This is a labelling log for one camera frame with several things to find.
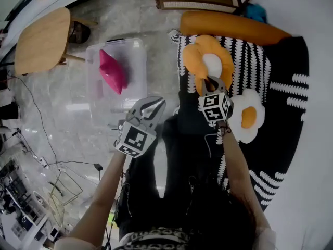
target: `wooden table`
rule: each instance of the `wooden table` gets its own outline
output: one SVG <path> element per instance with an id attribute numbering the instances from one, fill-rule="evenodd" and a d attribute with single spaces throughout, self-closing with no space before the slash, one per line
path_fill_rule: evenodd
<path id="1" fill-rule="evenodd" d="M 40 72 L 62 64 L 64 58 L 85 61 L 66 54 L 71 21 L 97 25 L 94 21 L 71 17 L 67 8 L 59 8 L 26 27 L 17 42 L 15 74 Z"/>

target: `white sleeve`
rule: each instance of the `white sleeve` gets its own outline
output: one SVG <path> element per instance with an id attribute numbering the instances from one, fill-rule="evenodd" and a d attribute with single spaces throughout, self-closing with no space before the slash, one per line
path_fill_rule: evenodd
<path id="1" fill-rule="evenodd" d="M 76 239 L 76 238 L 61 238 L 54 245 L 54 250 L 97 250 L 96 248 L 89 242 Z"/>
<path id="2" fill-rule="evenodd" d="M 276 233 L 269 228 L 257 228 L 253 250 L 275 250 Z"/>

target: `pink pillow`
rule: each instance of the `pink pillow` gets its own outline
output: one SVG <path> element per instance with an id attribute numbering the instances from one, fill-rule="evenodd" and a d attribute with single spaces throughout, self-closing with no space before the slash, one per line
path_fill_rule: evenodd
<path id="1" fill-rule="evenodd" d="M 99 72 L 117 94 L 121 94 L 122 89 L 127 87 L 122 67 L 102 49 L 99 50 Z"/>

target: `transparent plastic box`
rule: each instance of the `transparent plastic box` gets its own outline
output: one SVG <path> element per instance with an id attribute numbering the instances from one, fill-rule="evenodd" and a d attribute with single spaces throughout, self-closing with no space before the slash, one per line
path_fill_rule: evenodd
<path id="1" fill-rule="evenodd" d="M 103 49 L 123 68 L 127 88 L 117 94 L 99 73 L 99 50 Z M 87 94 L 94 126 L 117 125 L 136 101 L 147 97 L 147 54 L 138 38 L 89 46 L 86 50 Z"/>

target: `tile floor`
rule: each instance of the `tile floor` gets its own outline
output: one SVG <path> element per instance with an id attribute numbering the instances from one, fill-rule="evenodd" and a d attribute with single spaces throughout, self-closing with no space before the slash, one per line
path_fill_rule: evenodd
<path id="1" fill-rule="evenodd" d="M 86 43 L 69 45 L 70 54 L 84 57 L 88 46 L 115 38 L 135 37 L 143 40 L 147 52 L 148 95 L 160 95 L 166 99 L 167 106 L 162 121 L 171 116 L 178 105 L 177 51 L 167 31 L 180 26 L 182 11 L 158 10 L 154 0 L 89 0 L 73 7 L 71 13 L 76 17 L 95 20 L 98 25 L 91 28 L 91 36 Z M 96 162 L 106 169 L 114 152 L 113 142 L 118 132 L 107 127 L 94 127 L 89 110 L 68 110 L 69 105 L 87 103 L 85 63 L 69 61 L 66 66 L 29 74 L 22 79 L 30 88 L 41 111 L 44 127 L 57 160 Z M 48 145 L 39 112 L 30 93 L 17 79 L 11 80 L 9 87 L 20 105 L 22 119 L 4 121 L 4 124 L 11 128 L 19 125 L 36 156 L 54 163 L 54 153 Z M 110 114 L 106 117 L 114 118 L 114 124 L 117 124 L 118 116 Z M 17 138 L 10 140 L 8 143 L 14 144 Z M 47 192 L 47 181 L 55 181 L 56 165 L 51 165 L 50 170 L 44 169 L 29 154 L 22 154 L 19 159 L 32 190 L 41 194 Z M 75 224 L 82 214 L 82 203 L 88 203 L 94 193 L 99 175 L 93 165 L 64 165 L 66 172 L 83 189 L 79 198 L 72 202 L 71 206 L 65 207 L 68 213 L 65 222 Z M 157 186 L 162 195 L 166 182 L 166 154 L 163 143 L 157 147 L 155 166 Z"/>

